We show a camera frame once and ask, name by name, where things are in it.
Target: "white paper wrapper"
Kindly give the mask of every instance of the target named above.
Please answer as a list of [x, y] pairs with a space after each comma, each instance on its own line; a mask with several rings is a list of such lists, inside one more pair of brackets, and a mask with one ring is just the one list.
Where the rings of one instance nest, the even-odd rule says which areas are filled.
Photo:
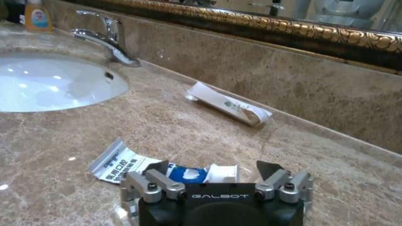
[[120, 184], [120, 179], [125, 172], [135, 171], [141, 174], [147, 166], [156, 162], [160, 162], [160, 160], [148, 158], [131, 151], [124, 141], [117, 138], [89, 165], [89, 170], [97, 179]]
[[186, 98], [192, 101], [200, 100], [206, 102], [251, 126], [266, 123], [272, 115], [266, 109], [218, 93], [202, 82], [196, 82], [187, 90]]

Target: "faucet spout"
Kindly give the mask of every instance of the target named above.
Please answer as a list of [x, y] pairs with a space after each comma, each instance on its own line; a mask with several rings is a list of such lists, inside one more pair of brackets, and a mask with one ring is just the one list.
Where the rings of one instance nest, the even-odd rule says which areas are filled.
[[99, 17], [104, 23], [105, 35], [88, 29], [76, 28], [71, 30], [73, 36], [107, 47], [121, 64], [131, 67], [140, 67], [139, 60], [131, 58], [124, 51], [124, 27], [120, 21], [92, 11], [77, 10], [76, 13], [77, 15]]
[[121, 64], [131, 66], [131, 67], [140, 67], [139, 60], [135, 58], [129, 58], [127, 56], [127, 53], [124, 52], [124, 50], [116, 45], [116, 43], [113, 41], [111, 41], [111, 39], [105, 35], [103, 35], [97, 32], [93, 32], [88, 29], [72, 29], [71, 33], [73, 34], [75, 37], [77, 37], [83, 40], [89, 40], [89, 41], [95, 42], [96, 44], [107, 47], [111, 50], [112, 55], [115, 56], [116, 60]]

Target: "mirror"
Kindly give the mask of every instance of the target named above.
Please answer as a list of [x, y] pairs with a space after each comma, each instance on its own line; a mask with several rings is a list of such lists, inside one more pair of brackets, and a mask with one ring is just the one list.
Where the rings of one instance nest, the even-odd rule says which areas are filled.
[[260, 16], [402, 32], [402, 0], [158, 0]]

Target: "bathroom sink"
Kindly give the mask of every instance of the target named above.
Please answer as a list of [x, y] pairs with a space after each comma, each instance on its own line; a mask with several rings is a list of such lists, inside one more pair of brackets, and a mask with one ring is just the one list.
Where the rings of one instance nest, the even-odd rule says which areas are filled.
[[128, 90], [107, 68], [69, 56], [0, 55], [0, 112], [43, 112], [96, 104]]

